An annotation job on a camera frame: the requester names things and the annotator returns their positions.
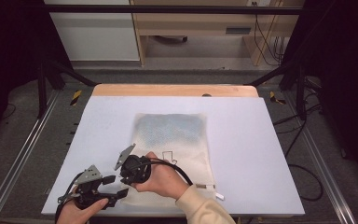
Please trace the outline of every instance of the white table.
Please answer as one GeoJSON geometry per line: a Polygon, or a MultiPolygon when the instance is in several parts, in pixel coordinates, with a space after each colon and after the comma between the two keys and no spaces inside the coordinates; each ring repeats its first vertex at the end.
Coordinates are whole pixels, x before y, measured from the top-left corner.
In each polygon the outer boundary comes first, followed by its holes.
{"type": "MultiPolygon", "coordinates": [[[[65,193],[76,174],[92,164],[103,176],[118,176],[119,171],[114,171],[114,166],[119,153],[132,144],[132,126],[138,113],[203,113],[207,116],[208,147],[216,190],[225,196],[225,200],[217,201],[232,216],[290,217],[304,214],[269,112],[255,89],[166,85],[102,85],[95,89],[43,214],[55,213],[57,198],[65,193]],[[126,96],[112,93],[117,90],[125,91],[126,96]],[[158,95],[156,90],[162,90],[160,95],[165,96],[139,96],[140,92],[158,95]],[[230,95],[230,92],[236,96],[177,96],[200,93],[230,95]]],[[[100,192],[118,190],[118,179],[114,184],[100,187],[100,192]]],[[[116,207],[99,215],[181,217],[183,213],[177,208],[143,208],[118,202],[116,207]]]]}

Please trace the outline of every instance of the wooden cabinet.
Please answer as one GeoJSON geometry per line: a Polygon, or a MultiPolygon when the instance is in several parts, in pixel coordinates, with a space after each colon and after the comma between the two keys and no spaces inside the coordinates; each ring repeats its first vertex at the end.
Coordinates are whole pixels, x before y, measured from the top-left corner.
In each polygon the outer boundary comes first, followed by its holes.
{"type": "MultiPolygon", "coordinates": [[[[167,6],[231,6],[246,7],[248,0],[131,0],[132,5],[167,6]]],[[[303,0],[271,0],[271,7],[301,7],[303,0]]],[[[261,50],[266,41],[259,31],[255,33],[255,15],[211,14],[133,14],[141,63],[145,64],[147,37],[150,35],[243,35],[254,65],[260,62],[261,53],[255,44],[255,36],[261,50]]],[[[259,15],[257,21],[264,37],[290,36],[297,16],[259,15]]]]}

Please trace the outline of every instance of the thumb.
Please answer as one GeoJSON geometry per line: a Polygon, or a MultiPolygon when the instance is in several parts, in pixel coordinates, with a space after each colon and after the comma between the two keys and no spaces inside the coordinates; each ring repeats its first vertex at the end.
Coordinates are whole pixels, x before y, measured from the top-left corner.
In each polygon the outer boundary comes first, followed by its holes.
{"type": "Polygon", "coordinates": [[[92,204],[90,207],[83,210],[85,212],[84,216],[87,219],[89,219],[90,217],[94,216],[97,212],[101,211],[101,209],[103,209],[108,202],[109,200],[106,198],[97,201],[96,203],[92,204]]]}

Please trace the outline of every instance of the gray carpet floor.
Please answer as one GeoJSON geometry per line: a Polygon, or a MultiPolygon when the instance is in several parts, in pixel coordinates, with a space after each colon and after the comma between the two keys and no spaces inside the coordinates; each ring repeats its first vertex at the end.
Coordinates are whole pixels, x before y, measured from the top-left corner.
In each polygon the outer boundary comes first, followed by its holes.
{"type": "MultiPolygon", "coordinates": [[[[241,84],[264,75],[264,71],[79,71],[86,77],[103,83],[202,83],[202,84],[241,84]]],[[[40,214],[48,197],[48,189],[54,184],[60,170],[69,144],[80,121],[83,109],[90,98],[92,88],[65,77],[67,82],[64,90],[60,91],[48,123],[44,127],[34,150],[28,158],[21,176],[11,191],[7,202],[0,213],[1,223],[52,223],[53,217],[40,214]],[[77,90],[82,94],[76,105],[70,105],[77,90]]],[[[272,121],[293,115],[289,105],[271,102],[269,93],[274,91],[277,99],[284,99],[274,81],[258,88],[259,95],[265,98],[272,121]]],[[[18,87],[9,96],[10,105],[7,107],[8,118],[0,123],[0,185],[16,159],[22,144],[32,130],[37,116],[37,87],[30,82],[18,87]]],[[[307,107],[318,104],[315,96],[308,98],[307,107]]],[[[328,167],[331,169],[339,188],[341,189],[349,208],[358,223],[358,166],[355,161],[341,158],[339,143],[334,136],[326,118],[319,111],[308,115],[306,124],[318,148],[321,150],[328,167]]],[[[276,126],[282,150],[286,151],[298,131],[295,120],[276,126]]],[[[296,140],[288,158],[289,163],[299,164],[312,170],[317,175],[315,166],[310,159],[309,151],[304,141],[296,140]]],[[[315,179],[297,168],[291,168],[293,178],[299,193],[304,197],[315,197],[319,186],[315,179]]],[[[251,223],[340,223],[337,213],[328,195],[317,202],[302,201],[306,215],[290,218],[255,217],[251,223]]],[[[246,223],[250,217],[243,217],[246,223]]],[[[145,220],[130,220],[119,218],[115,223],[147,223],[145,220]]],[[[166,223],[184,223],[183,220],[166,220],[166,223]]]]}

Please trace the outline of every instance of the beige sleeve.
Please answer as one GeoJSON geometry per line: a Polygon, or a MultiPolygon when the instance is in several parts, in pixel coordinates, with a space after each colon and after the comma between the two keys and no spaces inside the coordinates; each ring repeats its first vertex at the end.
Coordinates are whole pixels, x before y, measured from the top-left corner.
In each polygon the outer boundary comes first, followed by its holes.
{"type": "Polygon", "coordinates": [[[194,185],[176,201],[176,205],[185,212],[188,224],[235,224],[234,219],[219,203],[200,195],[194,185]]]}

